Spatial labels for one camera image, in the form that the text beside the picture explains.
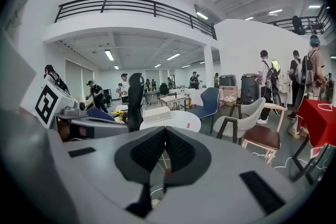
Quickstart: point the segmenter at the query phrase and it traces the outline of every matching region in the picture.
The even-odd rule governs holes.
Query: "blue chair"
[[[212,116],[210,129],[210,133],[212,133],[212,127],[214,125],[214,115],[218,112],[219,89],[207,88],[204,92],[202,92],[201,99],[203,101],[203,106],[199,108],[189,109],[188,112],[195,114],[200,120]]]
[[[88,112],[88,116],[92,118],[103,119],[107,121],[115,121],[115,119],[111,115],[97,108],[88,109],[87,112]]]

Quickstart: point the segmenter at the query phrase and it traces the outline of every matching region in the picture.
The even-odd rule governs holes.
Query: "white chair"
[[[237,138],[239,138],[239,144],[241,144],[245,132],[257,124],[265,102],[265,98],[259,98],[253,104],[234,105],[229,116],[221,116],[215,122],[213,130],[217,132],[217,138],[221,139],[222,136],[232,137],[233,143],[237,143]],[[239,109],[239,119],[231,117],[235,106]],[[242,113],[249,115],[249,117],[242,119]]]

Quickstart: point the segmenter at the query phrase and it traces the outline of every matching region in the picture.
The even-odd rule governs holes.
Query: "brown chair seat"
[[[244,139],[274,150],[280,148],[279,133],[264,126],[255,125],[253,128],[247,130]]]

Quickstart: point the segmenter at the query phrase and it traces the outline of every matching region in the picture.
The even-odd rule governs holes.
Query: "white t-shirt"
[[[272,68],[272,63],[269,59],[264,59],[264,61],[268,64],[269,68]],[[262,75],[263,75],[263,78],[261,80],[261,86],[262,87],[265,86],[266,77],[267,77],[267,73],[268,73],[268,67],[263,61],[261,61],[260,64],[259,64],[258,72],[262,72]]]
[[[125,92],[125,93],[121,94],[121,97],[128,96],[128,89],[130,87],[130,85],[128,84],[128,80],[127,81],[120,81],[118,84],[122,84],[122,86],[119,87],[117,85],[117,89],[118,90],[120,89],[122,92]]]

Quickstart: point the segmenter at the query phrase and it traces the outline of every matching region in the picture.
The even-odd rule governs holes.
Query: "cardboard box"
[[[237,86],[219,86],[223,92],[223,105],[232,105],[237,103],[238,87]]]

